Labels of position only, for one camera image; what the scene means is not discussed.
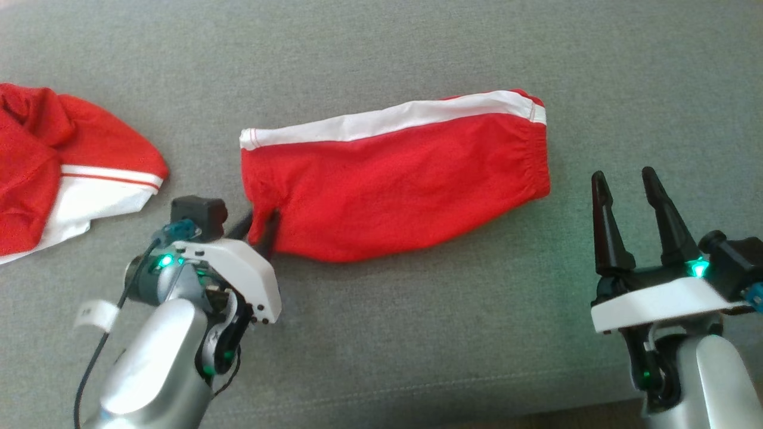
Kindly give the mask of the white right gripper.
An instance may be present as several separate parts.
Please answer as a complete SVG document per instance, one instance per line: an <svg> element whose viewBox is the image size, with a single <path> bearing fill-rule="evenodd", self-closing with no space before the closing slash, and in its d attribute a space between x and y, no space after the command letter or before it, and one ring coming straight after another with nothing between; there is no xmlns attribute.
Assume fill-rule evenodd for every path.
<svg viewBox="0 0 763 429"><path fill-rule="evenodd" d="M666 192L652 167L641 169L641 179L648 204L654 211L659 233L660 265L657 269L687 269L687 277L643 290L627 291L622 296L595 304L591 309L597 333L632 328L641 324L674 321L722 310L752 310L744 299L728 301L706 280L708 261L702 259L697 242L688 230L675 203ZM595 272L615 275L635 269L635 259L626 250L612 211L613 198L605 174L596 171L591 177Z"/></svg>

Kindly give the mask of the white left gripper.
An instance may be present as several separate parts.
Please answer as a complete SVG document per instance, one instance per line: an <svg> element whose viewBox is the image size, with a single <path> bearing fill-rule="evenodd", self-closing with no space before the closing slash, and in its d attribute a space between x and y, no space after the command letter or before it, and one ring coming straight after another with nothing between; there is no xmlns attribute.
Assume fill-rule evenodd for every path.
<svg viewBox="0 0 763 429"><path fill-rule="evenodd" d="M274 253L280 213L278 209L270 212L255 250L244 242L252 221L253 212L248 212L227 231L227 238L208 243L175 241L173 249L196 267L197 274L218 284L227 283L238 291L252 305L257 321L274 324L281 315L281 294L269 261Z"/></svg>

